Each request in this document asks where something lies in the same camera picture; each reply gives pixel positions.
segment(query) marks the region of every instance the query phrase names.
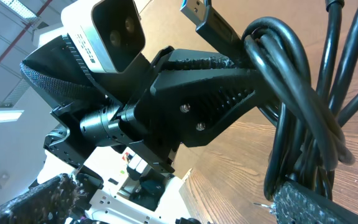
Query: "usb connector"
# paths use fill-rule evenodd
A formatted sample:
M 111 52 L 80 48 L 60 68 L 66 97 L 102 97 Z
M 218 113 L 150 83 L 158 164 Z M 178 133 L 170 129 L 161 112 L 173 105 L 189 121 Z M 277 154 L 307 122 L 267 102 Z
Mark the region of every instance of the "usb connector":
M 196 26 L 200 25 L 205 16 L 205 5 L 199 0 L 183 0 L 180 11 Z
M 211 0 L 183 0 L 181 12 L 196 24 L 196 32 L 233 62 L 243 58 L 243 43 L 234 29 L 212 7 Z

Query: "camera lens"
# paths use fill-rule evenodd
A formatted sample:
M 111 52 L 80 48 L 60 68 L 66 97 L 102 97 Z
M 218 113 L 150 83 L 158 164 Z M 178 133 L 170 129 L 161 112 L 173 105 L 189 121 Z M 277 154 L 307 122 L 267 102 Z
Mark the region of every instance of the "camera lens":
M 125 28 L 130 34 L 133 34 L 135 32 L 135 23 L 133 18 L 127 17 L 127 19 L 125 20 Z
M 110 42 L 115 47 L 121 46 L 121 35 L 119 34 L 118 31 L 116 31 L 116 30 L 111 31 Z

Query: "camera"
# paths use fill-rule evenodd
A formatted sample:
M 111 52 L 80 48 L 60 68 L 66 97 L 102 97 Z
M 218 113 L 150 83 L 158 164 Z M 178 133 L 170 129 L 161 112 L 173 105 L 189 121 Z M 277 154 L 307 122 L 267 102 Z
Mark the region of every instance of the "camera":
M 145 46 L 133 0 L 79 0 L 64 8 L 62 23 L 94 73 L 123 73 Z

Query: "bolt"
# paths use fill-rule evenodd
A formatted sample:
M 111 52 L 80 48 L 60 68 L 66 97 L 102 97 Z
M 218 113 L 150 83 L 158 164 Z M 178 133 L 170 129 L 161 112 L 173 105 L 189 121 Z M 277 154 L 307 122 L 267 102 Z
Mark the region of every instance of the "bolt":
M 185 104 L 185 105 L 181 105 L 180 106 L 180 111 L 182 112 L 182 113 L 187 113 L 187 112 L 189 112 L 190 111 L 190 105 L 187 103 L 187 104 Z
M 200 122 L 197 124 L 196 126 L 197 131 L 204 131 L 205 130 L 205 123 L 204 122 Z

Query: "wood grain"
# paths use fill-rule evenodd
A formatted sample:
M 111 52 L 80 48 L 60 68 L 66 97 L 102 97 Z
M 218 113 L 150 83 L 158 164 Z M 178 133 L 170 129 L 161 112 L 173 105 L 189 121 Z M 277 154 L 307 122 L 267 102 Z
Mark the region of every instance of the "wood grain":
M 346 39 L 345 35 L 342 36 L 339 52 Z M 313 68 L 314 83 L 321 60 L 315 57 L 320 57 L 323 44 L 321 41 L 306 47 Z M 357 93 L 358 63 L 344 105 Z M 353 166 L 339 165 L 333 192 L 334 201 L 358 214 L 358 112 L 344 126 L 344 132 L 347 147 L 354 153 L 356 163 Z M 250 223 L 274 222 L 267 211 L 252 206 L 254 202 L 268 203 L 264 200 L 262 189 L 274 133 L 275 128 L 253 109 L 206 146 L 202 158 L 195 166 L 195 170 L 202 173 L 221 195 L 228 198 Z
M 152 0 L 143 10 L 146 34 L 143 54 L 152 60 L 163 47 L 215 51 L 195 32 L 195 26 L 178 9 L 181 0 Z M 300 37 L 309 58 L 315 87 L 323 53 L 328 13 L 324 1 L 215 0 L 214 8 L 241 34 L 254 19 L 274 16 L 286 22 Z M 346 1 L 337 63 L 358 1 Z M 344 105 L 358 92 L 358 63 Z M 358 112 L 343 128 L 353 166 L 339 165 L 334 201 L 358 214 Z M 206 147 L 189 149 L 194 167 L 180 190 L 191 214 L 203 223 L 275 223 L 268 210 L 253 203 L 266 203 L 263 182 L 275 128 L 253 109 L 239 118 Z

